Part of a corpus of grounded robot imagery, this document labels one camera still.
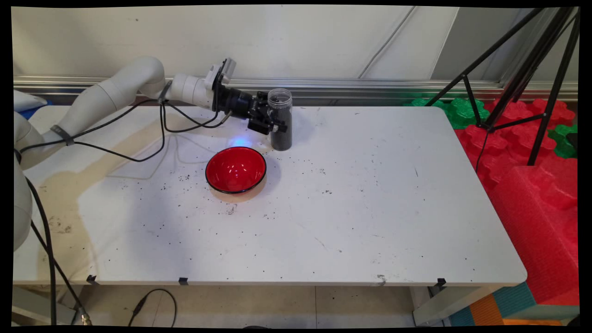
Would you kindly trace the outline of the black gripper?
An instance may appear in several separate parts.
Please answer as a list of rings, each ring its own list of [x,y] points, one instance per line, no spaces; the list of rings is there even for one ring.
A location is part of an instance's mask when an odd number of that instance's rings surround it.
[[[288,130],[287,123],[276,119],[266,113],[262,113],[262,107],[268,107],[268,93],[258,91],[251,95],[245,91],[226,88],[222,84],[216,84],[214,88],[214,111],[231,113],[231,116],[239,119],[249,119],[247,128],[263,135]]]

